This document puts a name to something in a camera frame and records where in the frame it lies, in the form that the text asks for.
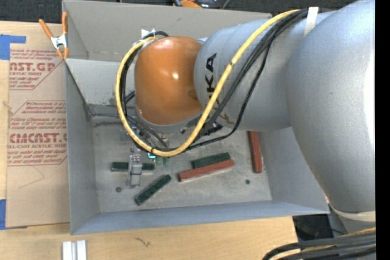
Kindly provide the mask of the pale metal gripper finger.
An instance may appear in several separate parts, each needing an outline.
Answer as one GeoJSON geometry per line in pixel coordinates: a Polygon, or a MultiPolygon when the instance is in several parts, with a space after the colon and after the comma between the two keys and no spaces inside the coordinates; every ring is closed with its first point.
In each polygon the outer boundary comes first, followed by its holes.
{"type": "Polygon", "coordinates": [[[133,154],[129,158],[129,174],[130,175],[141,175],[143,164],[141,161],[140,154],[133,154]]]}
{"type": "Polygon", "coordinates": [[[130,174],[126,180],[126,187],[127,188],[137,188],[137,187],[139,187],[140,183],[141,183],[141,175],[130,174]]]}

